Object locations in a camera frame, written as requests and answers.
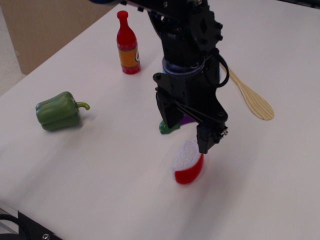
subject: toy vegetable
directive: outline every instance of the toy vegetable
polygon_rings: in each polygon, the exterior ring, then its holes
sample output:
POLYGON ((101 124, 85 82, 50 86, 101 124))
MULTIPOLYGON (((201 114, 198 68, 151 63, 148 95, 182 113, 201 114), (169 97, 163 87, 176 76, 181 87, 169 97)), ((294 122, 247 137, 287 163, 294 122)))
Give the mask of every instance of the toy vegetable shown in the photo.
POLYGON ((36 117, 45 130, 68 127, 80 122, 80 107, 90 109, 87 103, 76 102, 72 94, 65 91, 37 104, 36 117))
POLYGON ((204 154, 199 152, 196 141, 186 141, 172 165, 173 179, 179 184, 190 184, 200 174, 204 154))

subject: red bottle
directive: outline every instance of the red bottle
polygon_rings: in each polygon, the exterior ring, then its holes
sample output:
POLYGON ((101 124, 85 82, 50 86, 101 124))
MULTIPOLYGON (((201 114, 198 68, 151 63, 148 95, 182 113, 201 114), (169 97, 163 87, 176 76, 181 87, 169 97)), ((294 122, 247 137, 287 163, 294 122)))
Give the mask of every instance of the red bottle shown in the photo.
POLYGON ((120 20, 120 29, 116 36, 116 42, 122 71, 126 74, 135 74, 141 69, 137 38, 128 25, 128 12, 119 11, 116 16, 120 20))

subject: toy food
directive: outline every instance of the toy food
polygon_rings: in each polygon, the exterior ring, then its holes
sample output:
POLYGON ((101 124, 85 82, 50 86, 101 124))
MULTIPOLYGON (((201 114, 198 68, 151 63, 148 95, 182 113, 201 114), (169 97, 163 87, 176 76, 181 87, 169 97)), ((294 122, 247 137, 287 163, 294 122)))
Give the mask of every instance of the toy food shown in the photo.
POLYGON ((90 109, 87 103, 76 102, 72 94, 65 91, 37 104, 36 117, 45 130, 68 127, 80 122, 80 107, 90 109))
POLYGON ((186 141, 172 165, 173 178, 179 184, 193 182, 204 165, 204 154, 195 141, 186 141))
POLYGON ((126 74, 135 74, 140 71, 138 42, 135 33, 128 25, 128 12, 119 11, 120 29, 116 36, 122 71, 126 74))

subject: pepper stem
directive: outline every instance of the pepper stem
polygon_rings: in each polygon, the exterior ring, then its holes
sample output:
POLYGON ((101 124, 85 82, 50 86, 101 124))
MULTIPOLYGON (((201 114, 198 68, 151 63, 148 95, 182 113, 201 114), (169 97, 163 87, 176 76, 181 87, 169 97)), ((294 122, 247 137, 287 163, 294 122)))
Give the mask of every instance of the pepper stem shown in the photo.
POLYGON ((78 108, 85 108, 85 110, 89 110, 90 109, 90 106, 87 104, 87 103, 85 103, 85 102, 82 102, 82 101, 79 101, 79 102, 77 102, 76 103, 76 106, 78 107, 78 108))

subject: bottle cap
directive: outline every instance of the bottle cap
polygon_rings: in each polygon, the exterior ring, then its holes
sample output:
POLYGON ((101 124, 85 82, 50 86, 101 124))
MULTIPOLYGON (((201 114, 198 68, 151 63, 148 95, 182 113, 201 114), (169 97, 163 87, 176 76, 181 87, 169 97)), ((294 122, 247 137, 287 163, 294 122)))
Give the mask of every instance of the bottle cap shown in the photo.
POLYGON ((127 19, 128 18, 128 12, 127 11, 118 11, 118 13, 116 14, 116 16, 118 17, 118 19, 122 20, 122 19, 127 19))

